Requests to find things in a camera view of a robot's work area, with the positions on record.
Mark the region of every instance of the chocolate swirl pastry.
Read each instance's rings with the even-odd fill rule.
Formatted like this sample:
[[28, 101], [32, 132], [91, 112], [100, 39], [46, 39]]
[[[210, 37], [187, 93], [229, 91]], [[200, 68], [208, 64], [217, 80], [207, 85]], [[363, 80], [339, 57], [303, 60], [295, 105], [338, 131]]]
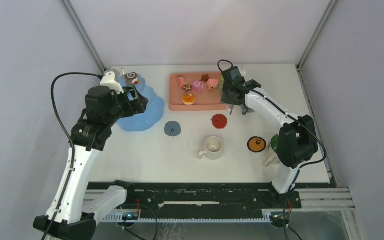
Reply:
[[126, 80], [133, 81], [138, 78], [138, 74], [136, 72], [131, 72], [125, 76]]

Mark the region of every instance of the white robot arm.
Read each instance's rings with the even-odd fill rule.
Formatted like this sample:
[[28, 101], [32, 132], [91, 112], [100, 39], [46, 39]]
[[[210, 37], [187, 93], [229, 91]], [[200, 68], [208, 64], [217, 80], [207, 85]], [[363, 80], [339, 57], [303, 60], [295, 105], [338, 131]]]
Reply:
[[92, 170], [111, 136], [111, 127], [120, 118], [144, 113], [148, 104], [134, 85], [122, 87], [119, 79], [118, 71], [106, 71], [100, 86], [91, 88], [85, 97], [86, 108], [71, 130], [72, 144], [55, 198], [46, 215], [36, 217], [33, 223], [45, 235], [63, 240], [92, 239], [99, 222], [126, 201], [127, 191], [111, 186], [82, 207]]
[[[220, 62], [231, 67], [221, 70]], [[318, 151], [313, 119], [289, 112], [269, 97], [255, 80], [245, 81], [241, 70], [230, 61], [220, 60], [218, 68], [224, 79], [221, 101], [231, 106], [242, 106], [242, 114], [252, 109], [280, 128], [277, 155], [281, 161], [276, 177], [271, 183], [277, 194], [284, 195], [295, 186], [301, 166]]]

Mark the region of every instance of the pink swirl candy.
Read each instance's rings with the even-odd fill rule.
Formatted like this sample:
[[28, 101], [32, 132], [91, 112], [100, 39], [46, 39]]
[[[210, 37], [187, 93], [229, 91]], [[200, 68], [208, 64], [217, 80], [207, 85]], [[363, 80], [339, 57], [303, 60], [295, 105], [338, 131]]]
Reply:
[[196, 80], [192, 83], [192, 89], [200, 93], [204, 89], [204, 84], [201, 81]]
[[208, 87], [207, 87], [207, 89], [208, 90], [213, 90], [213, 89], [215, 89], [216, 87], [217, 87], [217, 85], [219, 85], [219, 80], [218, 79], [214, 79], [214, 78], [210, 78], [210, 79], [208, 79], [208, 82], [207, 82], [207, 84], [208, 84]]

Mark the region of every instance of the orange coaster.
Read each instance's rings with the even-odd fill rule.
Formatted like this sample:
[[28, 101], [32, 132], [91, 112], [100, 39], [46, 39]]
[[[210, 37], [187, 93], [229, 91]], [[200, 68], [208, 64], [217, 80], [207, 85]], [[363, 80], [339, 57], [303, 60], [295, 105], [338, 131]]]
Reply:
[[211, 120], [216, 129], [224, 129], [228, 124], [228, 118], [223, 114], [216, 114]]
[[261, 153], [266, 149], [266, 140], [259, 136], [253, 136], [248, 140], [248, 149], [254, 153]]

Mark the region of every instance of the orange toy pastry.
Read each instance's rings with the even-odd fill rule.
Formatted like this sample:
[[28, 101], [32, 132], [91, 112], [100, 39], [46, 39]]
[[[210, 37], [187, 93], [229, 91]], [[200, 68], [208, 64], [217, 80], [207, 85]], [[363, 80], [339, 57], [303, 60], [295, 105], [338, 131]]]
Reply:
[[185, 105], [192, 105], [195, 103], [195, 96], [190, 94], [190, 93], [186, 93], [185, 95], [183, 95], [183, 97], [181, 98], [181, 101], [185, 104]]

